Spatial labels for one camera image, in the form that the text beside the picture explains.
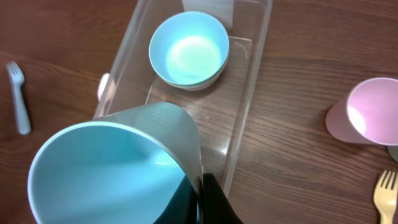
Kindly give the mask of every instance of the blue bowl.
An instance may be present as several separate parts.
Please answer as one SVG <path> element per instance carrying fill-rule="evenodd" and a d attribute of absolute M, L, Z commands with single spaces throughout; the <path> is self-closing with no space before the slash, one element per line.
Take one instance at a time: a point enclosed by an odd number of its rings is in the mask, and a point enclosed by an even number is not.
<path fill-rule="evenodd" d="M 228 51 L 228 34 L 220 21 L 204 12 L 183 12 L 157 28 L 149 60 L 167 83 L 197 85 L 217 74 Z"/>

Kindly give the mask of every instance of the brown table surface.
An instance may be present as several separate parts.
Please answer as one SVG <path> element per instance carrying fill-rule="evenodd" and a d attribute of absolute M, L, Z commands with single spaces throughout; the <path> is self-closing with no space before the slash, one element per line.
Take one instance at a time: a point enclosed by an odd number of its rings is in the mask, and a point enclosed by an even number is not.
<path fill-rule="evenodd" d="M 39 147 L 92 118 L 135 0 L 3 0 L 0 66 L 25 72 L 32 132 L 16 133 L 0 69 L 0 223 L 34 223 L 27 174 Z M 346 144 L 325 111 L 356 83 L 398 77 L 398 1 L 275 0 L 229 200 L 244 223 L 377 223 L 373 188 L 396 170 L 382 147 Z"/>

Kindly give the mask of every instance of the yellow fork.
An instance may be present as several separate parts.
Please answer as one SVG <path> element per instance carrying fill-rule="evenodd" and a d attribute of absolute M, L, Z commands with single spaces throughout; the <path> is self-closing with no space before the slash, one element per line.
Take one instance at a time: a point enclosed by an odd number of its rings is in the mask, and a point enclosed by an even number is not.
<path fill-rule="evenodd" d="M 392 224 L 397 207 L 397 174 L 384 171 L 374 189 L 373 202 L 380 212 L 380 224 Z"/>

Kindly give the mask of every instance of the transparent bin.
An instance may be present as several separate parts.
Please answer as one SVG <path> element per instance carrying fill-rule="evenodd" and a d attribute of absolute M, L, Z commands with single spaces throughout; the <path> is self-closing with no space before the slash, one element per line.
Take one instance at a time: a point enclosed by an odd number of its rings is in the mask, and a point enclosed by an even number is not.
<path fill-rule="evenodd" d="M 272 0 L 139 0 L 124 35 L 95 118 L 167 101 L 184 108 L 201 134 L 204 172 L 213 173 L 226 195 L 256 85 Z M 152 69 L 148 47 L 156 28 L 183 11 L 218 18 L 229 34 L 229 59 L 219 79 L 200 91 L 164 83 Z"/>

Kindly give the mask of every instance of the plastic fork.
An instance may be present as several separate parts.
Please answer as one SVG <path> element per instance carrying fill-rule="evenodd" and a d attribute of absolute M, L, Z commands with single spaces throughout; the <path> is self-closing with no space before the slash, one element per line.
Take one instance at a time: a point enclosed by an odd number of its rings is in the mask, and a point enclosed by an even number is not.
<path fill-rule="evenodd" d="M 374 189 L 373 202 L 380 212 L 380 224 L 392 224 L 397 207 L 397 174 L 385 170 Z"/>
<path fill-rule="evenodd" d="M 7 64 L 7 71 L 11 81 L 17 130 L 21 134 L 29 134 L 30 121 L 21 92 L 22 85 L 25 82 L 24 74 L 22 74 L 22 71 L 15 62 L 10 62 Z"/>

